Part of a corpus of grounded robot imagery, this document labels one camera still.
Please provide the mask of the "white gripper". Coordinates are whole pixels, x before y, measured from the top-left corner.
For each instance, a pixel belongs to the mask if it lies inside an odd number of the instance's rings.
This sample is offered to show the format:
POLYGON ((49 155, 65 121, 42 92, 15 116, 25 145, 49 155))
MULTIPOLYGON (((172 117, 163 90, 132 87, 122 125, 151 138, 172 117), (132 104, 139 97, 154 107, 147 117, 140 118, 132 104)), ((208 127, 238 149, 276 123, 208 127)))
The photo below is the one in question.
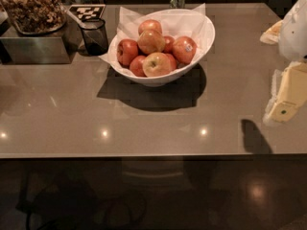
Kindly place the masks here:
POLYGON ((290 60, 283 71, 272 75, 272 97, 263 122, 279 125, 289 122, 307 102, 307 0, 297 0, 285 15, 260 36, 266 44, 277 44, 279 53, 290 60))

